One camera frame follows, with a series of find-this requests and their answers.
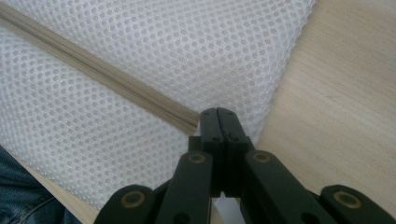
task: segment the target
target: white mesh fabric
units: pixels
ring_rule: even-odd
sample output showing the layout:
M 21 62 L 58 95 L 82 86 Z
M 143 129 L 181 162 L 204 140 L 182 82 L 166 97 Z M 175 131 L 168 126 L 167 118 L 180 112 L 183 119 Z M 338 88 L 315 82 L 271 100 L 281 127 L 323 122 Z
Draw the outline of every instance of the white mesh fabric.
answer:
M 182 105 L 236 112 L 257 143 L 315 0 L 2 0 Z
M 196 112 L 233 110 L 254 143 L 314 4 L 1 1 Z M 0 41 L 0 144 L 97 208 L 170 177 L 187 136 L 4 28 Z
M 188 137 L 0 27 L 0 144 L 101 208 L 130 184 L 172 176 Z

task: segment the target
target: metal rivet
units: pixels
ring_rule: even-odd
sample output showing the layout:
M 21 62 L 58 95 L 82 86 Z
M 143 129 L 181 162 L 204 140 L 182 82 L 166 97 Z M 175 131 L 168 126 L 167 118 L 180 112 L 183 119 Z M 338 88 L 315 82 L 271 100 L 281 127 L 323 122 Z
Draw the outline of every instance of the metal rivet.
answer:
M 145 199 L 145 194 L 142 191 L 134 190 L 122 196 L 121 204 L 126 208 L 136 208 L 142 204 Z
M 205 161 L 205 156 L 201 154 L 193 154 L 189 156 L 189 161 L 192 163 L 201 163 Z
M 258 161 L 258 162 L 262 162 L 262 163 L 266 163 L 269 160 L 271 160 L 271 158 L 267 154 L 259 152 L 259 153 L 255 153 L 253 155 L 253 160 Z
M 333 195 L 334 199 L 339 202 L 341 205 L 348 208 L 360 208 L 361 200 L 357 198 L 355 195 L 350 194 L 345 191 L 337 191 Z

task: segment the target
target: screw hole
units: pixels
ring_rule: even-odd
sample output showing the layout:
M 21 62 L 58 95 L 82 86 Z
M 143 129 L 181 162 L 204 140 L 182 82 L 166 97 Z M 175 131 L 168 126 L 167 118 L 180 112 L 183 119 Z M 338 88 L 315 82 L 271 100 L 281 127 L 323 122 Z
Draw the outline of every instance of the screw hole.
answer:
M 302 213 L 301 220 L 306 224 L 319 224 L 320 223 L 319 219 L 310 213 Z
M 253 155 L 253 160 L 261 162 L 261 163 L 266 163 L 268 162 L 270 159 L 270 156 L 268 156 L 267 154 L 264 153 L 255 153 Z
M 205 161 L 205 156 L 201 154 L 192 154 L 189 156 L 189 162 L 192 163 L 201 163 Z
M 145 201 L 146 197 L 142 191 L 134 190 L 124 194 L 121 198 L 121 204 L 125 208 L 136 208 Z
M 348 192 L 339 190 L 334 193 L 334 199 L 339 202 L 341 205 L 348 208 L 360 208 L 361 200 L 357 198 L 355 195 L 350 194 Z
M 174 223 L 175 224 L 188 224 L 190 223 L 189 215 L 185 213 L 178 213 L 174 216 Z

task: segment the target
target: light wood surface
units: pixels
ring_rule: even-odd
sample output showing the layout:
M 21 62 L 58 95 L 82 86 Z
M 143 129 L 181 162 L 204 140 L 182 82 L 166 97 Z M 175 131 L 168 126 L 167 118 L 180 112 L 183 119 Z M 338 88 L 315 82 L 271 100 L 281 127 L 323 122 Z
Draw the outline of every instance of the light wood surface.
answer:
M 315 193 L 347 185 L 396 217 L 396 1 L 318 1 L 258 148 Z M 93 223 L 97 210 L 30 171 Z

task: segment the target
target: mesh bag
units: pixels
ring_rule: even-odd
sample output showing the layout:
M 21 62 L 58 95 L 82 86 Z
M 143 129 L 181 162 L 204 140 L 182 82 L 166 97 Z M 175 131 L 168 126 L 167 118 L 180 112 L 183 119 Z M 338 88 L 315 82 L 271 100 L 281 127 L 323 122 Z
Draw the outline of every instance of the mesh bag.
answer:
M 254 143 L 315 3 L 3 2 L 193 111 L 231 109 Z M 96 208 L 126 185 L 171 177 L 186 134 L 5 27 L 0 40 L 9 152 Z

